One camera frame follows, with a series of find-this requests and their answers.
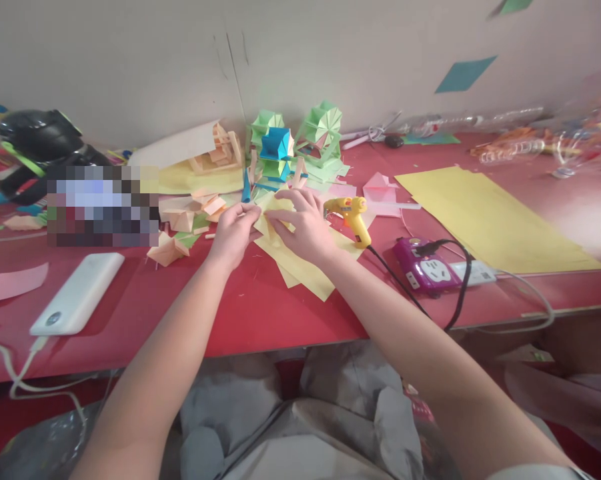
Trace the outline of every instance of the power strip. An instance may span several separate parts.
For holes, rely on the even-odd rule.
[[[458,278],[464,278],[467,262],[450,263],[450,267],[454,269]],[[472,261],[472,272],[469,275],[469,287],[474,285],[482,285],[483,283],[493,283],[497,281],[494,270],[480,260]]]

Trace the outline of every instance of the white wall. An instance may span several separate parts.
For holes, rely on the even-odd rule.
[[[601,72],[601,0],[488,18],[498,1],[2,0],[0,103],[130,147],[220,116],[241,131],[260,108],[297,125],[322,99],[344,131],[397,109],[556,107]],[[434,95],[453,62],[492,55],[469,91]]]

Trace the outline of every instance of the glue gun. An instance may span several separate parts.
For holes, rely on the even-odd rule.
[[[345,219],[345,226],[352,229],[356,236],[356,248],[361,250],[372,244],[365,222],[360,215],[367,211],[367,201],[364,197],[346,197],[327,200],[325,202],[326,212],[338,213]]]

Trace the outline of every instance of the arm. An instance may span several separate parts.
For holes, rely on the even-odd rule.
[[[255,237],[250,229],[259,215],[260,208],[239,203],[220,217],[207,259],[115,386],[71,480],[158,478],[169,428],[202,362],[227,278]]]
[[[456,342],[336,248],[320,200],[298,190],[276,197],[292,200],[296,212],[266,212],[274,229],[294,253],[329,277],[385,358],[418,389],[463,478],[485,479],[525,463],[573,466]]]

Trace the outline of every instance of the yellow paper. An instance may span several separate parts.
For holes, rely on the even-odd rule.
[[[280,236],[271,228],[269,221],[264,215],[264,212],[267,210],[292,210],[293,203],[290,200],[276,199],[273,196],[273,192],[270,192],[258,201],[258,206],[262,208],[263,215],[260,215],[260,218],[253,226],[263,236],[256,240],[255,244],[276,261],[287,288],[302,283],[318,298],[325,301],[334,291],[334,284],[318,267],[301,259],[289,250],[280,239]],[[293,225],[289,225],[289,229],[293,231]],[[350,252],[354,259],[360,257],[363,251],[357,249],[351,239],[348,239],[332,228],[329,228],[329,230],[338,247]]]
[[[229,193],[244,187],[243,169],[196,175],[187,160],[162,169],[158,173],[158,181],[158,193],[164,195],[184,195],[201,188],[214,193]]]
[[[360,257],[364,250],[357,249],[351,239],[348,239],[332,228],[329,228],[329,231],[339,248],[351,253],[354,259]],[[277,247],[274,247],[265,237],[261,237],[255,241],[255,244],[262,248],[280,267],[287,270],[292,277],[295,277],[322,301],[329,298],[334,291],[334,284],[327,278],[327,275],[322,273],[313,263],[309,263],[298,257],[284,243],[280,242]]]
[[[300,285],[300,281],[296,277],[294,277],[291,273],[289,273],[283,267],[281,267],[280,264],[277,265],[278,270],[280,270],[280,274],[282,275],[282,279],[285,281],[285,285],[287,285],[287,288],[292,288],[296,285]]]
[[[601,269],[601,262],[481,173],[450,167],[396,180],[493,268],[513,273]]]

